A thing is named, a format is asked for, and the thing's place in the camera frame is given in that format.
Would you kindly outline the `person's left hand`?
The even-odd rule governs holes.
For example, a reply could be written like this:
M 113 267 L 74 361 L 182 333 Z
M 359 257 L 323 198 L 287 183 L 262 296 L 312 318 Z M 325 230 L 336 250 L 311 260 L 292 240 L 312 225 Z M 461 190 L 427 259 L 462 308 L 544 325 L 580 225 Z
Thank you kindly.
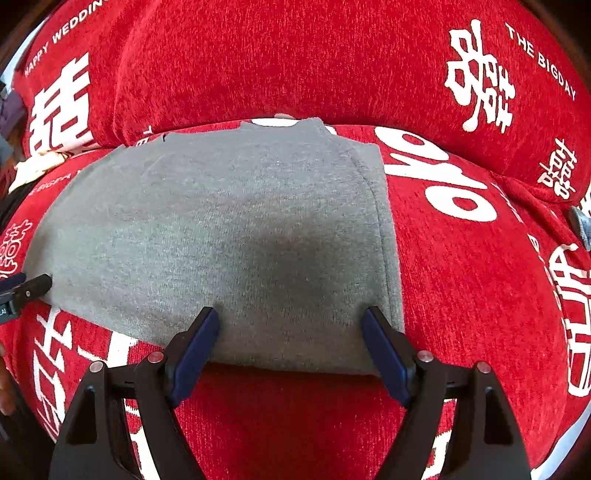
M 6 349 L 0 343 L 0 411 L 10 416 L 15 411 L 15 396 L 11 384 L 11 375 L 5 362 Z

